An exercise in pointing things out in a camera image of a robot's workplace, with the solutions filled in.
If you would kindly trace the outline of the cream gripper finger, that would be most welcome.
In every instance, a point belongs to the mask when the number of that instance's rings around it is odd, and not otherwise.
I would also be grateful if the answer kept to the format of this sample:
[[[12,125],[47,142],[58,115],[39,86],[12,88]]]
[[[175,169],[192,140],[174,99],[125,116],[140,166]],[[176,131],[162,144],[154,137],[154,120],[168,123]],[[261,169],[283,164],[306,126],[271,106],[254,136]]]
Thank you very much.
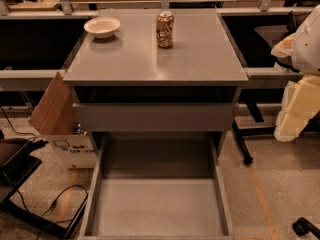
[[[274,137],[281,142],[294,140],[319,112],[320,77],[307,75],[298,82],[289,81],[283,93]]]

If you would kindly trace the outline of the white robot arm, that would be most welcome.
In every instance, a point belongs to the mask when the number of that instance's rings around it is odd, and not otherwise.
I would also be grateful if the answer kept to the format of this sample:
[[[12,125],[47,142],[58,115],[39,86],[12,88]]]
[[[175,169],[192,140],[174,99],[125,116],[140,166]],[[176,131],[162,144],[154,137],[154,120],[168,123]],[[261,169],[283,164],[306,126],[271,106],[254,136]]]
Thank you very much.
[[[285,87],[274,137],[290,142],[297,138],[309,121],[320,112],[320,5],[289,35],[275,45],[271,54],[290,57],[292,67],[304,76]]]

